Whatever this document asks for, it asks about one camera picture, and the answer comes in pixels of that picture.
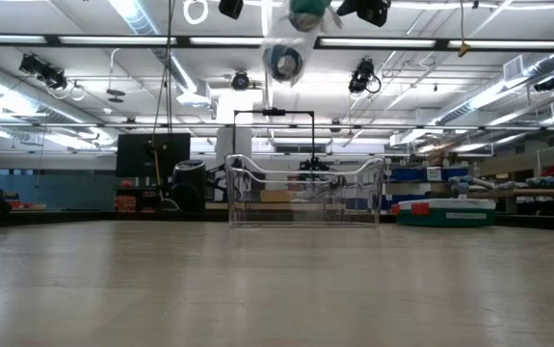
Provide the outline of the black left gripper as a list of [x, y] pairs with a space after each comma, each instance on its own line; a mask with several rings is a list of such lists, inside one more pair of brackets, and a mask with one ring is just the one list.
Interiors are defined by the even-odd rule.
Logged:
[[218, 9], [221, 14], [237, 20], [244, 7], [244, 0], [220, 0]]

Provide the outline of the orange storage boxes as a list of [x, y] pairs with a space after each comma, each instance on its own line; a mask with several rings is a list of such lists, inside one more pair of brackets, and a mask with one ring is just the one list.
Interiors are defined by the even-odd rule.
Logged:
[[115, 210], [120, 213], [137, 211], [138, 191], [131, 180], [124, 179], [115, 193]]

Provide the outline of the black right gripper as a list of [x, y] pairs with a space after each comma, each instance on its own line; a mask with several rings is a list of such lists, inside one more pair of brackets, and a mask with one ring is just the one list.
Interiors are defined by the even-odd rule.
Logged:
[[359, 19], [382, 27], [387, 21], [391, 3], [391, 0], [343, 0], [336, 13], [339, 16], [355, 13]]

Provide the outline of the black aluminium frame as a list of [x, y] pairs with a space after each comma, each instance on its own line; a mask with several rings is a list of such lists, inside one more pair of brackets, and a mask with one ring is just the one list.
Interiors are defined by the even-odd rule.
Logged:
[[[117, 213], [104, 211], [15, 211], [0, 213], [0, 227], [79, 223], [95, 221], [157, 221], [226, 223], [224, 211], [203, 215], [179, 213]], [[522, 227], [554, 230], [554, 216], [509, 215], [500, 213], [495, 224], [501, 227]]]

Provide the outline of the black rounded chair back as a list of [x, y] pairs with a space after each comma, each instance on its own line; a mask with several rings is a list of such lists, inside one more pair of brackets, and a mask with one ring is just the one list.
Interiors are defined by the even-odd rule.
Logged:
[[205, 162], [189, 159], [177, 163], [173, 170], [173, 200], [186, 213], [205, 211]]

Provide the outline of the clear plastic bag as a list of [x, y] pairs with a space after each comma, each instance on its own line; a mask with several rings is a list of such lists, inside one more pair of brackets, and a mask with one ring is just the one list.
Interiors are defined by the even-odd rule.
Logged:
[[[321, 32], [326, 32], [330, 26], [335, 26], [336, 28], [342, 27], [342, 21], [339, 19], [336, 11], [330, 3], [328, 10], [323, 18], [323, 21], [320, 25], [309, 32], [300, 32], [296, 30], [289, 19], [288, 15], [288, 5], [290, 0], [283, 0], [281, 6], [277, 9], [277, 18], [272, 22], [272, 25], [264, 37], [261, 44], [261, 53], [269, 46], [274, 46], [277, 44], [287, 45], [295, 48], [303, 56], [303, 71], [299, 77], [299, 80], [304, 75], [304, 70], [306, 63], [310, 58], [316, 39], [318, 38]], [[293, 87], [290, 83], [280, 83]]]

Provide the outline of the yellow hanging plug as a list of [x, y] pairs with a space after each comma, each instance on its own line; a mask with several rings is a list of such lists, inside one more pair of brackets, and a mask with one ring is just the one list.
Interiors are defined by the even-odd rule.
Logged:
[[462, 58], [470, 49], [470, 45], [466, 42], [465, 31], [464, 31], [464, 1], [459, 0], [460, 5], [460, 32], [461, 32], [461, 43], [459, 46], [458, 57]]

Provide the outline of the black monitor screen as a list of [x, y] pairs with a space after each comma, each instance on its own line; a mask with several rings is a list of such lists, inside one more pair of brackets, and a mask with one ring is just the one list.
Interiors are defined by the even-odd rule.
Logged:
[[191, 135], [122, 134], [118, 138], [116, 177], [172, 176], [174, 166], [190, 158]]

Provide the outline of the silver ventilation duct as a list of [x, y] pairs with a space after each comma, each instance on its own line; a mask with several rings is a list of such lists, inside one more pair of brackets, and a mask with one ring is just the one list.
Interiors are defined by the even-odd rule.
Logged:
[[536, 56], [523, 58], [523, 67], [523, 77], [518, 77], [509, 82], [504, 81], [503, 75], [491, 79], [486, 84], [467, 93], [464, 98], [440, 109], [436, 116], [429, 121], [429, 125], [446, 125], [507, 96], [511, 92], [533, 85], [535, 82], [540, 82], [543, 77], [547, 77], [554, 72], [554, 53], [543, 58]]

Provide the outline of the teal elastic bandage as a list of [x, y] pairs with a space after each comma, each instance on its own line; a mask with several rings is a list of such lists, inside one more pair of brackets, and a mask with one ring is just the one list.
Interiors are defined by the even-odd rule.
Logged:
[[300, 32], [309, 32], [321, 24], [331, 0], [290, 0], [288, 15], [292, 26]]

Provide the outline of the blue bandage roll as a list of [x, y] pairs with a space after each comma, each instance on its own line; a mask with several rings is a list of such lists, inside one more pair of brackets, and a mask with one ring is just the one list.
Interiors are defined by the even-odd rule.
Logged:
[[279, 83], [294, 85], [303, 71], [303, 56], [287, 45], [269, 46], [263, 52], [262, 61], [268, 74]]

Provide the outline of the white ceiling vent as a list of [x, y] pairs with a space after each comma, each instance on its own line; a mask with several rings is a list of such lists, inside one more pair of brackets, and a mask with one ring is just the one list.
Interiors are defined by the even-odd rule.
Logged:
[[523, 77], [523, 70], [523, 57], [518, 55], [503, 65], [504, 81], [509, 82]]

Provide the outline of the clear plastic bin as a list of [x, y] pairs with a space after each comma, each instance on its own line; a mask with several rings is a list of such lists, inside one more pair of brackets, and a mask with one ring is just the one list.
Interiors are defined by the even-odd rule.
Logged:
[[233, 227], [376, 227], [384, 161], [337, 170], [312, 158], [298, 170], [269, 170], [243, 154], [224, 160]]

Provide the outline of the black background station frame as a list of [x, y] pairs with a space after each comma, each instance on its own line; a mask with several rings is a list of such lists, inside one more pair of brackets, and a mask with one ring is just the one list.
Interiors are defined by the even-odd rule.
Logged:
[[261, 110], [234, 110], [233, 117], [237, 118], [239, 114], [242, 113], [251, 113], [251, 114], [261, 114], [262, 116], [269, 117], [284, 117], [288, 114], [291, 115], [309, 115], [311, 118], [311, 158], [309, 160], [310, 171], [318, 171], [320, 168], [320, 160], [316, 157], [315, 149], [315, 113], [313, 111], [294, 111], [294, 110], [285, 110], [279, 109], [276, 107], [261, 109]]

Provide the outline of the blue storage bins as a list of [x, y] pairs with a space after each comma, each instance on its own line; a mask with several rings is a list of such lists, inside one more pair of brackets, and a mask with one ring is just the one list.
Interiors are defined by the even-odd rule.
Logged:
[[383, 178], [392, 182], [446, 182], [449, 178], [455, 176], [468, 175], [468, 168], [393, 168], [387, 170]]

